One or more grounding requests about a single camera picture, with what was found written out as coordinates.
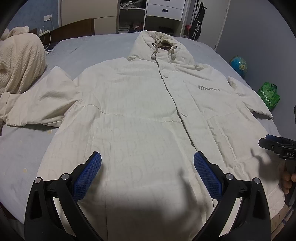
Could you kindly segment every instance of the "printed logo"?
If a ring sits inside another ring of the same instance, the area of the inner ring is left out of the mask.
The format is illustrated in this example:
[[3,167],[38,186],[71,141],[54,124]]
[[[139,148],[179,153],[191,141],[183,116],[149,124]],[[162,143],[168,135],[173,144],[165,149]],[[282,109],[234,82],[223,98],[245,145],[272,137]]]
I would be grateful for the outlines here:
[[261,92],[262,92],[264,98],[266,99],[266,101],[267,101],[269,104],[271,104],[271,102],[268,100],[268,98],[267,98],[267,96],[265,95],[265,93],[263,92],[263,90],[261,90]]
[[285,156],[294,156],[295,152],[287,151]]
[[198,88],[200,90],[216,90],[216,91],[220,91],[220,89],[216,89],[216,88],[208,88],[208,87],[204,87],[202,85],[199,85]]
[[194,39],[196,38],[196,33],[195,33],[195,32],[197,32],[197,31],[200,29],[200,25],[201,25],[201,22],[198,21],[198,22],[197,22],[197,25],[196,25],[196,28],[195,28],[195,31],[193,32],[193,35],[192,35],[192,37],[193,37]]

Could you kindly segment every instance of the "metal screw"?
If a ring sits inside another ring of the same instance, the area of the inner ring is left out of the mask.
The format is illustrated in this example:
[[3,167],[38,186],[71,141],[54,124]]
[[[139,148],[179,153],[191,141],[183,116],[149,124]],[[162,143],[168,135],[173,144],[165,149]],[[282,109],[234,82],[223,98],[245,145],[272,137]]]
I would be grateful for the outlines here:
[[254,178],[254,182],[257,183],[257,184],[259,184],[261,181],[260,181],[259,178],[256,177],[256,178]]
[[226,174],[226,178],[227,178],[228,180],[232,180],[232,179],[233,179],[233,175],[230,174],[230,173],[227,173],[227,174]]
[[40,177],[37,177],[37,178],[35,178],[35,180],[34,180],[35,183],[39,183],[40,181],[41,181],[41,178],[40,178]]
[[62,175],[62,179],[63,180],[67,180],[69,178],[69,174],[68,173],[64,173],[63,175]]

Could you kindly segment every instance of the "globe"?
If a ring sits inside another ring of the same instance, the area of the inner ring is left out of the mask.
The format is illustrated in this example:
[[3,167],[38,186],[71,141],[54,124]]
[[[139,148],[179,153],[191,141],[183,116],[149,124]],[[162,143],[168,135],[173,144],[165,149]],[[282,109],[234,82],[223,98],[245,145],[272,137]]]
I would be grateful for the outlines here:
[[234,56],[230,61],[229,65],[242,77],[244,78],[247,71],[248,66],[246,61],[239,56]]

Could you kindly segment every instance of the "finger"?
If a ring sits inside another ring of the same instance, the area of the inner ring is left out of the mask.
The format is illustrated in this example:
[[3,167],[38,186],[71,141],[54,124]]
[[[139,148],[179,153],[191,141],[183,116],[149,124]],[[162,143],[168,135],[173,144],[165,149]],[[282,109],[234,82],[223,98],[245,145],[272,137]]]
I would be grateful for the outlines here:
[[292,175],[291,179],[292,179],[293,182],[296,182],[296,173],[294,173],[294,174]]
[[284,188],[290,189],[292,187],[292,182],[283,180],[282,185],[283,185]]
[[283,187],[283,192],[284,192],[285,194],[288,194],[288,193],[289,193],[289,189]]
[[284,171],[282,175],[282,179],[286,181],[290,181],[291,175],[287,171]]

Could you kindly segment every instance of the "white drawer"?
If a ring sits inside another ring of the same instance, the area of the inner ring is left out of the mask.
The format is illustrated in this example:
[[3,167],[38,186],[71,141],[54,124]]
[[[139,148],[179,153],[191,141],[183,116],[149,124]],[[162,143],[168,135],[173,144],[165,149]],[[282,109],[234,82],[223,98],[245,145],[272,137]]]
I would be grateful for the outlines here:
[[185,0],[148,0],[148,4],[184,9]]
[[183,10],[155,4],[147,4],[146,15],[170,18],[181,21]]

